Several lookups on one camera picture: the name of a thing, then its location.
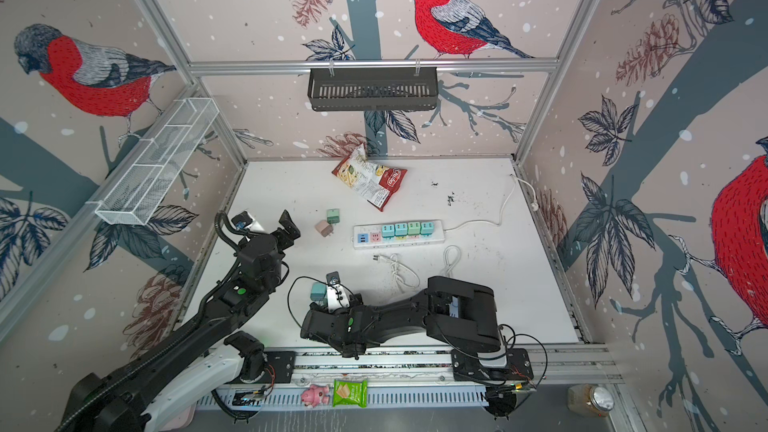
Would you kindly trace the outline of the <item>white multicolour power strip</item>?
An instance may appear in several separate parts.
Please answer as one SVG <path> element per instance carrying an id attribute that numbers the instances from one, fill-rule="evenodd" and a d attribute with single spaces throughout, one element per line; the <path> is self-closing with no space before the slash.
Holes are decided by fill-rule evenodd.
<path id="1" fill-rule="evenodd" d="M 442 244 L 446 240 L 441 220 L 391 222 L 353 227 L 356 250 Z"/>

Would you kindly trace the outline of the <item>light green plug adapter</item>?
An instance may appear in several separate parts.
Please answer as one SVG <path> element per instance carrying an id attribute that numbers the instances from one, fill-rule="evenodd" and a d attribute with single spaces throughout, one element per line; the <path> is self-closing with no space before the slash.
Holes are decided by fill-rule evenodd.
<path id="1" fill-rule="evenodd" d="M 417 236 L 421 234 L 421 223 L 416 222 L 408 222 L 407 223 L 407 234 L 409 236 Z"/>

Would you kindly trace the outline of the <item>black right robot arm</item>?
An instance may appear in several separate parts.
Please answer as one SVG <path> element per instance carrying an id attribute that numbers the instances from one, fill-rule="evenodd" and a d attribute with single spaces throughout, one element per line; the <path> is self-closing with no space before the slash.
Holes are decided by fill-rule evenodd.
<path id="1" fill-rule="evenodd" d="M 428 279 L 415 295 L 387 305 L 367 305 L 360 294 L 336 309 L 312 304 L 300 337 L 358 359 L 387 341 L 419 332 L 451 348 L 453 378 L 487 387 L 534 380 L 528 352 L 516 349 L 516 333 L 498 321 L 494 291 L 444 276 Z"/>

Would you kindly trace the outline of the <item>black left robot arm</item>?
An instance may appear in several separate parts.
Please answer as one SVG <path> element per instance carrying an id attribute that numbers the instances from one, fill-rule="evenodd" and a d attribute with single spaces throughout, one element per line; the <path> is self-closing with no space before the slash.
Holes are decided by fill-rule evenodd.
<path id="1" fill-rule="evenodd" d="M 204 394 L 246 374 L 259 377 L 263 345 L 242 331 L 284 282 L 286 249 L 301 232 L 284 211 L 271 232 L 237 229 L 217 213 L 217 236 L 235 261 L 197 312 L 144 355 L 71 390 L 61 431 L 157 431 Z"/>

